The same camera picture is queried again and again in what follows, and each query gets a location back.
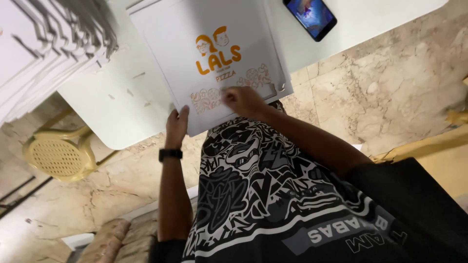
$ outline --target person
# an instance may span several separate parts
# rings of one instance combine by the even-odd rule
[[[207,134],[195,215],[180,156],[160,158],[156,262],[466,262],[468,215],[416,160],[374,164],[249,87],[222,98],[240,117]]]

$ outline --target marble floor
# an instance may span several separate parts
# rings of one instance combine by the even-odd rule
[[[464,105],[468,74],[468,1],[443,8],[292,74],[295,94],[283,99],[289,115],[363,144],[367,155],[449,129],[447,109]],[[22,144],[66,107],[54,95],[34,112],[0,129],[0,196],[31,175],[47,178],[21,157]],[[60,126],[82,124],[71,116]],[[60,237],[96,230],[102,223],[157,200],[165,134],[131,146],[87,179],[52,181],[0,220],[0,263],[64,263]],[[187,188],[197,184],[205,134],[186,138]],[[93,140],[97,159],[110,153]]]

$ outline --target yellow plastic chair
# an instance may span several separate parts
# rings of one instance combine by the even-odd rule
[[[94,133],[88,126],[74,131],[51,129],[72,112],[71,108],[64,110],[49,120],[23,146],[24,158],[30,165],[63,182],[86,178],[119,152],[96,162],[90,144]],[[77,138],[78,144],[71,141]]]

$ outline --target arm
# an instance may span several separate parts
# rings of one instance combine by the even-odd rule
[[[179,118],[177,115],[176,110],[169,115],[165,149],[180,149],[187,133],[189,107],[182,109]],[[186,240],[192,220],[192,206],[183,181],[180,160],[164,158],[159,191],[158,241]]]
[[[341,179],[357,165],[372,163],[367,156],[342,139],[269,107],[249,87],[226,89],[223,102],[243,117],[270,125]]]

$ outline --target white table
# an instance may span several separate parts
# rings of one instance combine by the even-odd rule
[[[448,0],[325,0],[338,19],[316,43],[282,5],[270,0],[290,73],[442,7]],[[125,9],[108,1],[120,51],[99,72],[80,75],[58,92],[109,148],[120,150],[164,131],[171,99]]]

